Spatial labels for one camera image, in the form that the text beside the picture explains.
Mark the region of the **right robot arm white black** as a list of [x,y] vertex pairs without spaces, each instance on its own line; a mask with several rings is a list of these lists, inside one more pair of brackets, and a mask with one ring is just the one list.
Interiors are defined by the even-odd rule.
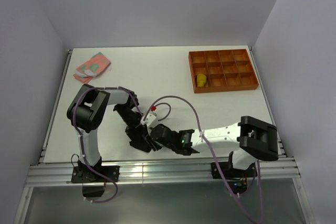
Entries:
[[232,125],[208,130],[172,131],[159,124],[152,128],[150,138],[173,152],[190,156],[206,150],[229,151],[227,170],[234,177],[240,176],[257,160],[277,161],[277,128],[267,122],[243,116]]

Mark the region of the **black sock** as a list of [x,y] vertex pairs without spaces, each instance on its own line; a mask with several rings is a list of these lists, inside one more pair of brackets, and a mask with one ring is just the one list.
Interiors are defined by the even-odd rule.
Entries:
[[157,151],[154,143],[151,141],[147,130],[144,129],[129,129],[127,135],[130,139],[130,145],[138,150],[149,153]]

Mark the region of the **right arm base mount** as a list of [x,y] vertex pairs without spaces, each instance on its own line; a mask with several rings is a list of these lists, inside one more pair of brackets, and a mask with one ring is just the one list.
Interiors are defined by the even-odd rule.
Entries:
[[212,179],[221,179],[219,171],[221,170],[225,176],[231,190],[234,194],[243,194],[249,189],[248,179],[252,182],[257,178],[257,168],[255,164],[251,164],[246,170],[234,169],[229,165],[229,162],[219,162],[220,169],[217,168],[216,163],[211,163]]

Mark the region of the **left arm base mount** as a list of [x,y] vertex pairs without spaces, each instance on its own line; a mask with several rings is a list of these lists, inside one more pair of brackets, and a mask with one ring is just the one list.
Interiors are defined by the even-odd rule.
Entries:
[[[82,184],[82,195],[84,200],[92,203],[103,203],[113,199],[118,193],[118,186],[116,182],[119,179],[120,166],[103,166],[102,159],[99,159],[95,166],[88,167],[79,159],[75,165],[73,157],[79,158],[79,155],[73,154],[71,156],[71,164],[73,166],[71,183]],[[111,198],[102,200],[99,199],[106,192],[107,183],[115,185],[115,193]]]

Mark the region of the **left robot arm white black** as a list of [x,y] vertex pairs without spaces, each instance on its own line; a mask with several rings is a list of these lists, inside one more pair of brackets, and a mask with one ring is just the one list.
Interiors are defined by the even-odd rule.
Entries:
[[79,135],[80,162],[87,165],[83,175],[91,182],[98,181],[102,176],[98,127],[109,105],[114,106],[113,110],[126,124],[129,144],[147,153],[152,149],[147,127],[141,124],[139,101],[133,91],[123,87],[101,90],[88,84],[82,85],[67,110],[67,118]]

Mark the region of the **yellow sock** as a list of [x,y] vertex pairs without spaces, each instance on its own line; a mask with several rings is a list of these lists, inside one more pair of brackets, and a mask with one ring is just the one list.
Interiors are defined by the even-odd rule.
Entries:
[[207,76],[205,74],[198,74],[196,76],[196,86],[198,88],[208,87]]

